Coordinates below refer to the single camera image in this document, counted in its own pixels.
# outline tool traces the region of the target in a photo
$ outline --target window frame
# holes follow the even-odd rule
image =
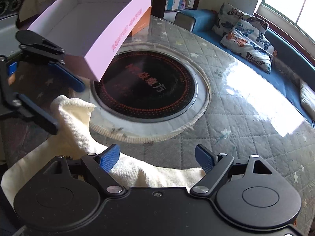
[[[302,13],[302,10],[304,8],[306,0],[304,0],[304,3],[302,5],[302,8],[300,10],[300,14],[296,20],[296,22],[293,22],[291,19],[289,19],[287,16],[285,16],[284,14],[282,14],[280,11],[278,11],[277,9],[273,8],[272,6],[270,6],[269,4],[265,3],[265,0],[262,0],[261,4],[263,4],[264,6],[268,7],[269,9],[273,10],[275,13],[279,14],[281,17],[285,18],[287,21],[289,21],[292,25],[294,25],[296,28],[298,28],[303,34],[305,34],[314,44],[315,44],[315,39],[313,39],[311,36],[309,36],[309,34],[307,34],[302,28],[300,28],[297,25],[297,22],[300,19],[300,15]]]

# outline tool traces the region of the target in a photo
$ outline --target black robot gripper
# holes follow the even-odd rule
[[[109,175],[117,145],[80,160],[56,156],[17,193],[15,212],[29,236],[302,235],[292,225],[300,195],[262,157],[235,160],[202,145],[195,156],[206,175],[189,193],[185,187],[125,189]]]

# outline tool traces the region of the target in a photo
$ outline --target sofa backrest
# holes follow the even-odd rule
[[[278,52],[277,57],[315,90],[315,66],[275,31],[268,29],[265,37]]]

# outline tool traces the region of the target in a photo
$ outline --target window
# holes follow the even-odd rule
[[[263,0],[262,3],[289,20],[315,43],[315,0]]]

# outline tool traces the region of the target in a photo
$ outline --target pillow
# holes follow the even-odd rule
[[[300,85],[301,105],[308,112],[310,117],[315,120],[315,92],[303,80],[300,80]]]
[[[258,46],[264,51],[267,52],[267,55],[270,57],[271,62],[273,61],[273,57],[276,55],[276,51],[274,47],[271,45],[271,43],[266,39],[264,34],[259,31],[257,28],[253,27],[249,22],[240,19],[236,25],[234,26],[234,29],[239,31],[242,35],[248,37],[251,39],[251,45],[252,46]]]
[[[239,19],[247,20],[252,26],[257,28],[263,34],[265,34],[269,27],[268,23],[264,20],[244,13],[228,3],[223,3],[218,12],[218,16],[212,31],[220,36],[224,36]]]
[[[235,54],[251,61],[256,66],[260,67],[264,72],[270,74],[270,57],[267,55],[266,51],[258,46],[255,46],[252,40],[243,35],[242,32],[233,28],[222,38],[220,43]]]
[[[242,17],[243,13],[238,12],[237,8],[228,3],[223,3],[212,31],[223,37]]]

